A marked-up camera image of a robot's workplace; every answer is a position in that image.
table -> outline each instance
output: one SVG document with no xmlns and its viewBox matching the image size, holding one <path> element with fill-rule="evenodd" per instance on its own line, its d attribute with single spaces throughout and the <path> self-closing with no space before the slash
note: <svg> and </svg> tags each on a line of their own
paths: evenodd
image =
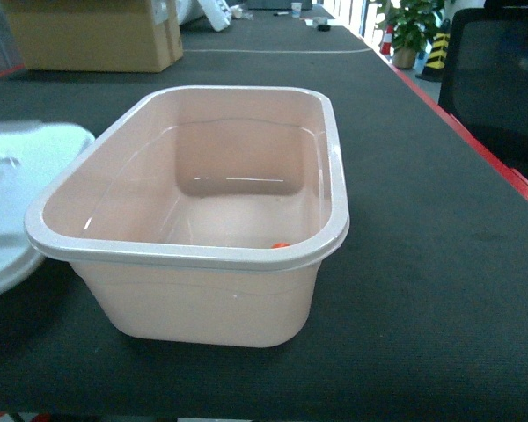
<svg viewBox="0 0 528 422">
<path fill-rule="evenodd" d="M 0 411 L 528 418 L 528 201 L 342 27 L 320 33 L 255 11 L 223 33 L 194 22 L 182 37 L 183 59 L 160 74 L 3 77 L 0 120 L 100 135 L 170 86 L 326 94 L 351 227 L 319 270 L 309 320 L 269 349 L 130 338 L 67 264 L 48 259 L 0 296 Z"/>
</svg>

floor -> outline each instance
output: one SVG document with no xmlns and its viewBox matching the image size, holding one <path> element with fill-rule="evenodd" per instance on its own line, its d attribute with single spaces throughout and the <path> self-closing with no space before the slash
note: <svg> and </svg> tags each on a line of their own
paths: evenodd
<svg viewBox="0 0 528 422">
<path fill-rule="evenodd" d="M 438 96 L 440 95 L 440 83 L 439 82 L 429 82 L 423 79 L 416 77 L 417 74 L 422 73 L 424 65 L 428 55 L 424 55 L 424 59 L 417 59 L 414 63 L 414 67 L 410 70 L 402 70 L 402 72 L 413 81 L 415 85 L 421 88 L 429 97 L 434 99 L 435 102 L 438 102 Z"/>
</svg>

red table edge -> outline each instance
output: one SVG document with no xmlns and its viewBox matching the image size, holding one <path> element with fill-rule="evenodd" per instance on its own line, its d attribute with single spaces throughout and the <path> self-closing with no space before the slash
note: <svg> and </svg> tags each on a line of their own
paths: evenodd
<svg viewBox="0 0 528 422">
<path fill-rule="evenodd" d="M 13 68 L 9 68 L 9 69 L 3 70 L 3 71 L 0 72 L 0 78 L 3 77 L 3 76 L 7 76 L 10 73 L 16 72 L 18 70 L 22 70 L 23 68 L 24 68 L 24 65 L 23 64 L 19 64 L 18 66 L 14 66 Z"/>
<path fill-rule="evenodd" d="M 381 55 L 377 50 L 374 51 L 384 59 L 384 62 L 395 72 L 395 74 L 407 86 L 418 95 L 427 106 L 429 106 L 440 118 L 445 121 L 461 138 L 472 147 L 480 156 L 482 156 L 496 171 L 501 174 L 527 201 L 528 201 L 528 179 L 525 178 L 519 171 L 511 169 L 494 156 L 481 142 L 473 137 L 473 135 L 462 125 L 458 119 L 453 115 L 448 114 L 434 99 L 424 92 L 419 86 L 413 83 L 403 72 L 393 66 L 387 59 Z"/>
</svg>

cup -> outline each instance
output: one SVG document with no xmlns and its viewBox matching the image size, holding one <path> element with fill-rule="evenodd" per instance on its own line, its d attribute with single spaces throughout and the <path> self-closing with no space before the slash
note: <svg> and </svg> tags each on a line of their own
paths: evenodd
<svg viewBox="0 0 528 422">
<path fill-rule="evenodd" d="M 301 3 L 300 2 L 294 2 L 291 4 L 291 17 L 292 18 L 301 17 Z"/>
</svg>

black office chair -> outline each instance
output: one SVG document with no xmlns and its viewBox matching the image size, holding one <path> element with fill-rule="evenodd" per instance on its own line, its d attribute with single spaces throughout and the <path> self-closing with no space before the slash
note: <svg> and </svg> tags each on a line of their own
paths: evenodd
<svg viewBox="0 0 528 422">
<path fill-rule="evenodd" d="M 528 8 L 455 14 L 438 104 L 528 179 Z"/>
</svg>

